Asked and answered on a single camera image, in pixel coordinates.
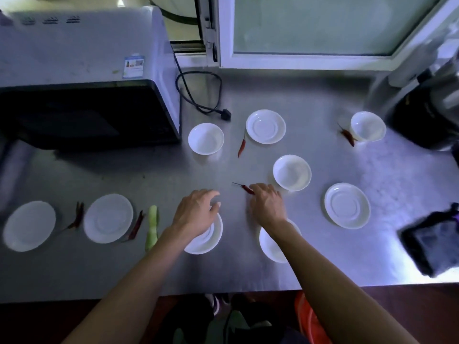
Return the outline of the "person's right hand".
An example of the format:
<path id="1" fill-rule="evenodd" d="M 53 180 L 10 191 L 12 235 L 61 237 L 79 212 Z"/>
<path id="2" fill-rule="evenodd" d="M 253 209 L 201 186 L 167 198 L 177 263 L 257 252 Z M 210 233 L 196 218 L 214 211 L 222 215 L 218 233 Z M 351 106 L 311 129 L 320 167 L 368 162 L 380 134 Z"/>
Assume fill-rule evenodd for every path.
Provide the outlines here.
<path id="1" fill-rule="evenodd" d="M 249 187 L 257 196 L 259 213 L 252 215 L 260 226 L 272 233 L 286 223 L 287 213 L 283 198 L 272 184 L 256 183 Z"/>

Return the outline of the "person's left hand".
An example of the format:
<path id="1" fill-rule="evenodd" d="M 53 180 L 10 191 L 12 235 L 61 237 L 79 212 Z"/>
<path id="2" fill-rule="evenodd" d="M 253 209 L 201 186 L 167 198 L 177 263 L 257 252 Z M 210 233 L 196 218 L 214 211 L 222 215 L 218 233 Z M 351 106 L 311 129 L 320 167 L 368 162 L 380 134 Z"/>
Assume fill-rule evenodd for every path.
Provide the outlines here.
<path id="1" fill-rule="evenodd" d="M 213 199 L 219 195 L 217 190 L 200 189 L 182 198 L 171 227 L 183 243 L 190 243 L 207 231 L 213 223 L 210 220 Z"/>

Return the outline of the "person's left forearm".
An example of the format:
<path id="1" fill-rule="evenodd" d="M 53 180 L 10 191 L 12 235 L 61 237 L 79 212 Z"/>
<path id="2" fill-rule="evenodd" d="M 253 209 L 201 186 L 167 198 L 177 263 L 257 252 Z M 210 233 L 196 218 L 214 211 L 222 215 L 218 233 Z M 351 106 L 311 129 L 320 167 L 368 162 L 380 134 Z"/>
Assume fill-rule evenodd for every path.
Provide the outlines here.
<path id="1" fill-rule="evenodd" d="M 61 344 L 138 344 L 166 277 L 192 240 L 190 227 L 168 227 L 146 256 Z"/>

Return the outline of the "person's right forearm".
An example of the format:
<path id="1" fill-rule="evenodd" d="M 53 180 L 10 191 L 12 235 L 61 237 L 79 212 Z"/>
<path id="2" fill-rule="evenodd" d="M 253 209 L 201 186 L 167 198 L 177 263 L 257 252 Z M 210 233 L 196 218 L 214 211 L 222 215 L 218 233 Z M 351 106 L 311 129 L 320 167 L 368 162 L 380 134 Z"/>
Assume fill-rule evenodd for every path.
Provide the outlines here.
<path id="1" fill-rule="evenodd" d="M 286 219 L 261 226 L 293 269 L 333 344 L 419 344 L 383 307 L 320 254 Z"/>

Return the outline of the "white ceramic saucer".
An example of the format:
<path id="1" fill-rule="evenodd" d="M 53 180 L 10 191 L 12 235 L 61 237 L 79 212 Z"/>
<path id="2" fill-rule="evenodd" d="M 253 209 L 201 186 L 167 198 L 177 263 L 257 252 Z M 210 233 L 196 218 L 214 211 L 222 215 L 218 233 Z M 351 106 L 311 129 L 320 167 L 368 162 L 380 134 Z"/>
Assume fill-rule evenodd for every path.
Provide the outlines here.
<path id="1" fill-rule="evenodd" d="M 206 254 L 214 249 L 223 234 L 223 222 L 220 214 L 217 214 L 215 220 L 203 234 L 194 238 L 184 249 L 188 254 Z"/>
<path id="2" fill-rule="evenodd" d="M 55 223 L 55 210 L 49 203 L 32 201 L 23 204 L 8 217 L 3 242 L 15 252 L 33 250 L 50 237 Z"/>
<path id="3" fill-rule="evenodd" d="M 131 227 L 134 209 L 120 194 L 108 194 L 95 200 L 83 216 L 83 229 L 94 243 L 112 243 Z"/>
<path id="4" fill-rule="evenodd" d="M 324 195 L 324 208 L 330 219 L 344 229 L 361 229 L 371 216 L 368 198 L 361 189 L 349 183 L 330 186 Z"/>
<path id="5" fill-rule="evenodd" d="M 260 109 L 249 115 L 246 120 L 246 132 L 259 144 L 275 144 L 286 133 L 286 123 L 277 112 Z"/>

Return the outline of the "white ceramic bowl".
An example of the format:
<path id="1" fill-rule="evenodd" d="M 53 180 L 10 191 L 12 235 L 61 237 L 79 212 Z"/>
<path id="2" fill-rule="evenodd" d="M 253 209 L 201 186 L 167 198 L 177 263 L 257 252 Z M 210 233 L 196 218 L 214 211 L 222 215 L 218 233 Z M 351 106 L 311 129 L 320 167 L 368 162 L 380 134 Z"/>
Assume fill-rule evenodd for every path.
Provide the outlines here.
<path id="1" fill-rule="evenodd" d="M 213 123 L 199 124 L 188 135 L 190 148 L 201 156 L 210 156 L 221 150 L 224 140 L 222 129 Z"/>
<path id="2" fill-rule="evenodd" d="M 385 137 L 387 126 L 378 115 L 361 111 L 352 116 L 350 132 L 358 142 L 376 142 Z"/>
<path id="3" fill-rule="evenodd" d="M 284 255 L 283 250 L 278 245 L 278 238 L 284 238 L 287 233 L 295 230 L 297 235 L 301 236 L 300 228 L 290 219 L 286 220 L 286 223 L 281 225 L 281 227 L 274 232 L 274 237 L 272 237 L 264 227 L 260 227 L 259 233 L 259 244 L 263 253 L 272 261 L 287 264 L 288 259 Z"/>
<path id="4" fill-rule="evenodd" d="M 273 177 L 285 190 L 296 192 L 305 189 L 311 182 L 312 170 L 303 158 L 284 155 L 273 165 Z"/>

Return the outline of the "light green vegetable piece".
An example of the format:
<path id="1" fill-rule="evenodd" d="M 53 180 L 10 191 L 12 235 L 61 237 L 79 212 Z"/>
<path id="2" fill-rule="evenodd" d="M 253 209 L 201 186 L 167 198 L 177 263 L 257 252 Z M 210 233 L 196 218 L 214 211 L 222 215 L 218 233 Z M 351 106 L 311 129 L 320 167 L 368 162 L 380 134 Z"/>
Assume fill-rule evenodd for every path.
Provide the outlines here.
<path id="1" fill-rule="evenodd" d="M 149 252 L 158 241 L 158 208 L 156 205 L 150 206 L 148 210 L 148 231 L 146 235 L 145 251 Z"/>

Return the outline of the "dark red chili pepper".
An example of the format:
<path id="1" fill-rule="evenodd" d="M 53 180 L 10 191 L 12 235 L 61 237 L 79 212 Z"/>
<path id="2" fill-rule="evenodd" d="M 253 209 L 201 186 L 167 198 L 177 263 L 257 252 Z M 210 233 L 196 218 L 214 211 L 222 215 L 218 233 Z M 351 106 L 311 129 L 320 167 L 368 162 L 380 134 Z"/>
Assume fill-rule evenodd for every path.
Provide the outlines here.
<path id="1" fill-rule="evenodd" d="M 136 235 L 141 227 L 144 217 L 145 215 L 143 213 L 143 210 L 141 210 L 133 228 L 130 230 L 129 234 L 123 238 L 123 240 L 121 241 L 122 243 L 134 240 L 136 238 Z"/>
<path id="2" fill-rule="evenodd" d="M 81 225 L 84 215 L 84 202 L 77 202 L 75 209 L 75 219 L 65 229 L 78 229 Z"/>

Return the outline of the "person's dark clothing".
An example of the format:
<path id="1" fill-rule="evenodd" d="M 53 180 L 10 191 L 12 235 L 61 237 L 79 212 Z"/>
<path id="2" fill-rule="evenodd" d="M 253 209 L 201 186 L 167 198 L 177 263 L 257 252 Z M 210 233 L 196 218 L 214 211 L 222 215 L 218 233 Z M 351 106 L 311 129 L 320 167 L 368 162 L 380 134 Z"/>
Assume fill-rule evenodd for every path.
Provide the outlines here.
<path id="1" fill-rule="evenodd" d="M 217 318 L 215 295 L 189 295 L 168 314 L 163 344 L 310 344 L 297 330 L 284 326 L 266 303 L 236 294 L 229 313 Z"/>

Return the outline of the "orange plastic object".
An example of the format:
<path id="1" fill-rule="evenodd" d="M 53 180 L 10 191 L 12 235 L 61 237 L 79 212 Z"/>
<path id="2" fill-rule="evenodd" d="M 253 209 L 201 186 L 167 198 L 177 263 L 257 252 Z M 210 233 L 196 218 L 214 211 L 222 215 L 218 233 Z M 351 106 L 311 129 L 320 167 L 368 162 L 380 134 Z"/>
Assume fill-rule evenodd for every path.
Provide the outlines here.
<path id="1" fill-rule="evenodd" d="M 309 344 L 330 344 L 327 334 L 302 291 L 297 292 L 294 306 L 300 333 L 308 339 Z"/>

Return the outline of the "black bag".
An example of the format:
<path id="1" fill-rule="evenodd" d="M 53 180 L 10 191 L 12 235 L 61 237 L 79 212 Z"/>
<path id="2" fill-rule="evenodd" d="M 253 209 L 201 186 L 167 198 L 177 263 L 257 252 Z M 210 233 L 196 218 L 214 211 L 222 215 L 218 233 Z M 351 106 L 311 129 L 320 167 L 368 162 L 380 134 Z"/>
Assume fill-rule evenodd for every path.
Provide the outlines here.
<path id="1" fill-rule="evenodd" d="M 422 275 L 435 278 L 459 267 L 459 203 L 430 213 L 398 235 Z"/>

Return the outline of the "black and grey kitchen appliance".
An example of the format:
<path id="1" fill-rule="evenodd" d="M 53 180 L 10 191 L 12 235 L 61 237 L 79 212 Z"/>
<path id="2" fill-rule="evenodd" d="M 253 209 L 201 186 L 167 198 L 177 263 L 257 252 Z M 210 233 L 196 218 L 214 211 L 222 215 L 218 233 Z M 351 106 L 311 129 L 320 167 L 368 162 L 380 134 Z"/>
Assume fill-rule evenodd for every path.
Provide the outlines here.
<path id="1" fill-rule="evenodd" d="M 424 149 L 459 154 L 459 17 L 374 79 L 364 107 Z"/>

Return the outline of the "white microwave oven black door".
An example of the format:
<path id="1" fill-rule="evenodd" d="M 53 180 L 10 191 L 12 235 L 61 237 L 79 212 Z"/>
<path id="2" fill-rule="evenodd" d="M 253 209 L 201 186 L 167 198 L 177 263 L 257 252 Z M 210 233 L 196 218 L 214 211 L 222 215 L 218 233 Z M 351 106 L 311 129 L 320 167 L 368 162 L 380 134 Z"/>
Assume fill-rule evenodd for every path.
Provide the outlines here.
<path id="1" fill-rule="evenodd" d="M 0 133 L 42 150 L 181 142 L 157 7 L 0 13 Z"/>

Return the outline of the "white window frame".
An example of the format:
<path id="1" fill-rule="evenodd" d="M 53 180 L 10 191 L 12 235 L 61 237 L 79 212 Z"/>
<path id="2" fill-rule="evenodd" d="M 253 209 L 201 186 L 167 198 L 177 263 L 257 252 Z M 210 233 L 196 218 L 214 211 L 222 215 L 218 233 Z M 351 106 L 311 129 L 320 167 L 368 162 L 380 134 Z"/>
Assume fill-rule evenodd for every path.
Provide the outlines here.
<path id="1" fill-rule="evenodd" d="M 459 17 L 459 0 L 198 0 L 224 69 L 393 71 Z"/>

